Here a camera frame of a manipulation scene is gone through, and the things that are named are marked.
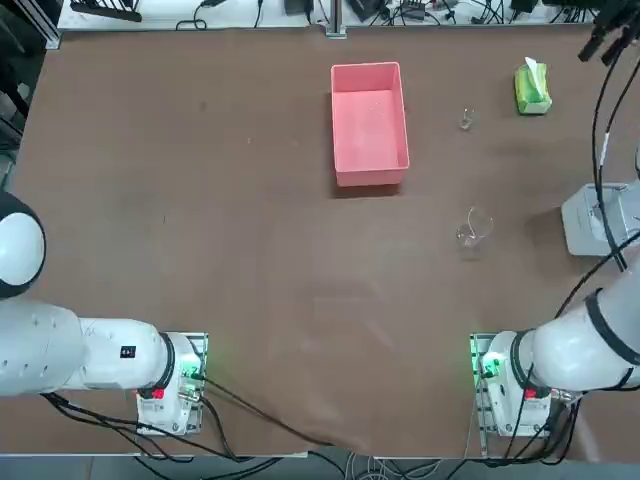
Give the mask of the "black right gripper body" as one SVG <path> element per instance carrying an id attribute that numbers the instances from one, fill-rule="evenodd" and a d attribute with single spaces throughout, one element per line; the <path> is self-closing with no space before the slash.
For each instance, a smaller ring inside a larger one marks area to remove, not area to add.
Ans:
<path id="1" fill-rule="evenodd" d="M 599 32 L 610 32 L 630 23 L 638 13 L 638 0 L 602 1 L 599 13 L 594 20 L 594 29 Z"/>

